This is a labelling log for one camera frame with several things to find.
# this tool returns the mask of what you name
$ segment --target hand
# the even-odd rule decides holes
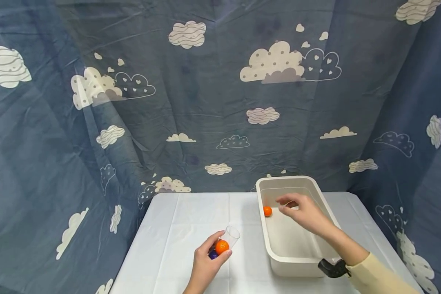
[[[191,278],[183,294],[202,294],[211,284],[221,266],[232,255],[232,250],[224,251],[216,259],[211,260],[209,250],[216,244],[223,230],[209,236],[207,240],[194,251],[194,262]]]
[[[276,202],[281,205],[279,211],[293,219],[304,229],[322,238],[337,229],[332,221],[317,207],[313,199],[306,195],[288,193],[278,197]]]

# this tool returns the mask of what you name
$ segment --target person's left hand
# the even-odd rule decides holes
[[[207,240],[194,251],[194,262],[191,278],[183,294],[202,294],[211,284],[221,266],[232,255],[232,250],[224,251],[216,259],[211,260],[209,250],[216,244],[223,230],[209,236]]]

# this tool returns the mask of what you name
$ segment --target wrist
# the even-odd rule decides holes
[[[199,285],[196,285],[191,280],[189,280],[183,294],[203,294],[204,290],[205,289],[200,288]]]

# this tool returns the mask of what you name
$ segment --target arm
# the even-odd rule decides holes
[[[350,281],[363,294],[417,294],[418,292],[388,270],[377,258],[351,239],[326,217],[308,196],[289,193],[277,200],[279,211],[323,238],[347,264]]]
[[[351,239],[341,229],[334,227],[323,236],[347,264],[350,282],[361,293],[369,294],[418,294],[399,276],[391,272],[365,248]]]
[[[203,294],[211,284],[221,266],[232,255],[232,250],[224,251],[216,259],[209,258],[209,249],[216,244],[218,238],[224,233],[219,231],[207,238],[207,240],[194,251],[193,270],[183,294]]]

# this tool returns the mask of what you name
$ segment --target white container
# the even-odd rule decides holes
[[[256,182],[261,226],[271,268],[278,276],[320,278],[325,274],[318,268],[322,258],[330,262],[339,260],[339,255],[322,238],[299,226],[282,214],[276,198],[286,193],[300,193],[312,198],[323,213],[337,226],[327,201],[317,182],[308,176],[282,176],[262,178]],[[270,206],[273,214],[265,217],[263,206]]]

